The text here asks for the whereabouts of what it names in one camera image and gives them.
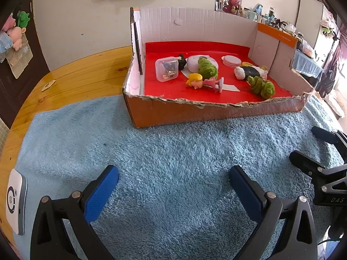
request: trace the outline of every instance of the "red felt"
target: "red felt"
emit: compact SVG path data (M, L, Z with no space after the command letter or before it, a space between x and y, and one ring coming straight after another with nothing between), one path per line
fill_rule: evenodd
M190 101L204 101L221 104L237 104L239 102L259 102L264 99L254 94L245 80L238 80L234 70L223 64L222 57L234 55L242 62L249 62L256 65L248 58L249 48L232 44L218 42L200 41L174 41L174 42L151 42L146 43L146 71L145 71L145 90L147 96L162 97L165 99L184 98ZM187 77L181 72L176 79L160 82L155 76L155 62L165 57L178 56L183 54L187 59L193 55L209 55L214 58L219 65L218 79L224 77L224 84L235 85L240 92L225 91L214 93L212 88L202 87L195 90L186 85ZM280 88L277 83L268 77L276 89L274 97L291 97L291 93Z

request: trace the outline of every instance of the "blue rug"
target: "blue rug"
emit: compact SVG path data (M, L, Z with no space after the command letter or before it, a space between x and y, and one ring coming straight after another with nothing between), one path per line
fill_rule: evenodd
M341 165L334 146L310 131L314 125L336 130L336 123L316 97L301 113L139 130L122 96L37 114L16 164L28 192L25 235L15 235L15 242L29 259L40 198L66 198L83 190L109 164L118 167L119 183L92 225L117 260L232 259L255 228L229 184L233 165L242 166L265 191L282 198L307 196L320 239L329 208L312 204L310 178L291 165L288 155L297 149L327 166ZM84 257L69 226L68 232Z

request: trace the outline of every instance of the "green knitted caterpillar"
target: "green knitted caterpillar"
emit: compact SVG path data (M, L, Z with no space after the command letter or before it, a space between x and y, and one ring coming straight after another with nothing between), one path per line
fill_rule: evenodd
M203 79L210 79L211 77L214 77L215 79L218 78L217 67L215 67L208 59L200 57L198 64L200 66L198 73L202 75Z
M253 93L260 93L264 99L270 99L275 95L275 86L271 81L263 80L263 78L259 76L248 76L247 82L250 84L250 89Z

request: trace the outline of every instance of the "screw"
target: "screw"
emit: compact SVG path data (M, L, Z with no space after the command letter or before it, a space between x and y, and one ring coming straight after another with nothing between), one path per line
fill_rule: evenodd
M301 202L303 202L303 203L305 203L306 201L307 201L307 197L305 197L305 196L300 196L299 197L299 200L301 201Z
M43 198L41 199L41 202L42 202L42 203L47 203L48 201L49 201L48 196L45 196L45 197L43 197Z
M271 198L271 199L276 198L276 194L274 192L268 192L266 195L268 196L268 198Z
M73 192L73 193L71 194L71 196L72 196L73 198L79 198L79 197L81 196L81 192L80 192L80 191L75 191L75 192Z

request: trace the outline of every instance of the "green yarn toy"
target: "green yarn toy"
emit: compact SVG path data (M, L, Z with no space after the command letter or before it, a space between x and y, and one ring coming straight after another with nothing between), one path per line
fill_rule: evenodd
M217 67L215 67L208 59L200 57L197 62L200 66L198 73L202 75L203 79L210 79L211 77L214 77L215 79L218 78Z
M18 24L17 24L17 26L19 26L20 28L26 28L28 25L28 22L30 20L30 18L28 16L29 16L29 14L24 12L24 11L18 12L18 14L17 14Z
M275 95L275 86L271 81L263 80L259 76L248 76L247 82L250 84L250 89L253 93L260 93L264 99L270 99Z

